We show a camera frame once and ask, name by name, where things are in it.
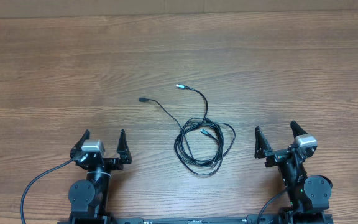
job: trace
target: brown wood surface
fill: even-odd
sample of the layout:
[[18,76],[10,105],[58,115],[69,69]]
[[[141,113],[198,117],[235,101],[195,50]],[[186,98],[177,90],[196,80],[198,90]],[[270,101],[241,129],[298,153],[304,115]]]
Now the brown wood surface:
[[[176,83],[203,92],[208,117],[236,129],[212,177],[183,167],[176,124],[138,102],[159,100],[182,123],[202,115],[200,96]],[[254,128],[280,149],[293,119],[319,141],[305,167],[333,181],[328,213],[358,223],[358,11],[0,20],[0,223],[20,223],[26,185],[66,161],[85,129],[108,156],[126,130],[133,163],[113,174],[108,202],[117,217],[257,213],[283,182],[254,159]],[[216,150],[199,132],[188,137],[197,156]],[[36,182],[27,223],[67,219],[68,189],[85,174],[70,164]]]

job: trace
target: cable plug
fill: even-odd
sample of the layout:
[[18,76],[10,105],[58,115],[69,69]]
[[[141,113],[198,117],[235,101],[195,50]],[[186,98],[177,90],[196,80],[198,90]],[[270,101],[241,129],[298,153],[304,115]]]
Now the cable plug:
[[203,130],[203,129],[201,129],[200,132],[203,133],[203,134],[205,134],[206,136],[209,136],[209,135],[210,135],[209,132],[207,132],[207,131],[205,131],[205,130]]
[[182,85],[182,84],[177,84],[177,88],[180,88],[180,89],[184,90],[186,88],[186,86]]
[[139,97],[139,102],[147,102],[148,100],[146,97]]

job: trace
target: black wire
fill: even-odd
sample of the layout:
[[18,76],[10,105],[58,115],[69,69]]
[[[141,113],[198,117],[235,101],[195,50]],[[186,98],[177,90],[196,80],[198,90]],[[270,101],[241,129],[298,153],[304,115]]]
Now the black wire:
[[270,199],[264,206],[263,208],[260,210],[259,215],[258,215],[258,219],[257,219],[257,224],[260,223],[260,218],[262,217],[263,212],[265,211],[265,209],[268,207],[268,205],[270,205],[274,200],[278,199],[281,195],[283,195],[285,192],[288,191],[289,188],[286,188],[284,190],[282,190],[280,193],[276,194],[276,196],[272,197],[272,199]]
[[36,178],[34,178],[33,180],[31,180],[31,182],[28,184],[28,186],[25,188],[24,192],[23,192],[23,196],[22,196],[22,200],[20,202],[20,218],[22,219],[22,224],[25,224],[25,220],[24,220],[24,212],[23,212],[23,206],[24,206],[24,198],[25,198],[25,195],[27,194],[27,192],[29,191],[30,187],[32,184],[34,184],[35,181],[37,181],[38,179],[40,179],[41,177],[49,174],[50,172],[53,172],[59,168],[62,168],[63,166],[69,164],[73,162],[73,159],[70,159],[69,161],[63,163],[63,164],[60,164],[59,166],[56,166],[55,168],[52,168],[48,171],[45,171],[43,172],[42,174],[38,175]]
[[[183,127],[180,125],[179,121],[176,120],[170,113],[168,113],[168,111],[166,111],[166,109],[157,100],[143,98],[144,99],[143,101],[150,100],[150,101],[156,102],[164,110],[164,112],[166,112],[166,114],[168,114],[178,124],[178,126],[180,128],[180,133],[179,133],[179,135],[177,136],[177,138],[175,140],[173,148],[174,148],[174,150],[175,150],[180,162],[190,172],[192,172],[192,173],[194,173],[196,175],[202,175],[202,176],[213,175],[219,170],[220,166],[222,165],[223,157],[230,151],[230,148],[234,144],[234,140],[236,139],[236,132],[234,131],[232,126],[230,126],[230,125],[228,125],[226,123],[213,122],[210,119],[208,119],[207,118],[208,101],[205,98],[205,96],[201,92],[199,92],[198,90],[195,90],[195,89],[190,88],[188,86],[185,86],[185,89],[192,90],[192,91],[195,91],[196,93],[200,94],[200,96],[205,101],[205,112],[204,112],[204,116],[202,118],[190,118],[183,125]],[[233,139],[231,141],[231,144],[230,144],[230,146],[228,147],[228,149],[224,153],[223,153],[224,138],[223,138],[223,133],[221,131],[220,125],[225,125],[225,126],[229,127],[233,131]],[[211,134],[209,134],[209,133],[207,134],[208,137],[213,139],[216,142],[216,144],[218,144],[218,150],[217,150],[215,156],[212,157],[211,159],[195,159],[194,156],[193,156],[193,153],[191,152],[190,146],[188,144],[186,134],[189,133],[190,131],[194,131],[194,130],[200,128],[200,127],[210,127],[210,128],[212,128],[214,130],[214,132],[216,133],[216,136],[218,137],[218,138],[215,138]],[[187,149],[189,151],[189,154],[185,151],[183,139],[185,139],[185,143],[186,143]],[[213,169],[213,168],[215,168],[215,169],[213,169],[211,172],[208,172],[208,173],[198,173],[198,172],[195,172],[193,169],[191,169],[188,166],[188,164],[198,166],[198,167],[209,167],[210,169]]]

